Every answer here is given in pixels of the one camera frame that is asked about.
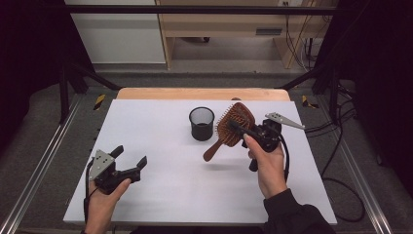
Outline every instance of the wooden cabinet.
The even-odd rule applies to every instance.
[[[335,5],[332,2],[334,1],[303,0],[299,4],[309,7]],[[279,0],[157,0],[157,5],[276,7]],[[286,44],[287,32],[291,44],[298,51],[302,38],[322,38],[329,25],[328,20],[322,16],[161,14],[159,19],[168,67],[175,37],[272,37],[284,67],[290,68],[294,56]]]

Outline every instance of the white table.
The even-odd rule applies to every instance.
[[[196,141],[191,136],[189,112],[207,106],[215,123],[235,100],[212,99],[115,99],[113,100],[91,157],[98,149],[107,153],[118,145],[125,151],[117,170],[135,166],[147,156],[141,181],[132,184],[121,198],[112,221],[134,225],[260,225],[268,216],[263,207],[257,174],[241,143],[221,146],[210,162],[204,152],[216,141]],[[265,114],[279,112],[301,123],[292,101],[242,100],[261,124]],[[337,220],[329,204],[304,131],[282,126],[290,152],[287,185],[301,204],[312,204],[330,224]],[[65,222],[84,224],[83,173],[64,217]]]

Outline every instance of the wooden hairbrush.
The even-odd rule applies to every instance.
[[[216,125],[218,141],[204,153],[205,161],[208,162],[211,160],[222,144],[233,147],[242,139],[243,136],[234,131],[229,124],[232,121],[248,130],[251,130],[252,127],[255,126],[254,116],[245,105],[240,102],[231,105],[228,110],[224,112],[221,119],[218,120],[218,124]]]

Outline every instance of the brush handle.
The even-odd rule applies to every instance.
[[[216,153],[216,151],[219,149],[219,147],[223,144],[224,142],[221,139],[218,139],[218,141],[213,144],[209,150],[207,150],[204,153],[204,160],[208,162],[209,160],[212,159],[213,155]]]

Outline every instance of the hand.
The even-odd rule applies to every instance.
[[[273,152],[267,153],[251,136],[244,134],[244,140],[249,148],[249,158],[257,160],[258,184],[264,197],[268,199],[286,190],[281,144]]]
[[[94,181],[89,183],[90,195],[88,223],[85,232],[88,234],[102,234],[110,227],[110,220],[115,211],[116,203],[131,184],[129,178],[122,181],[118,187],[109,195],[100,192]]]

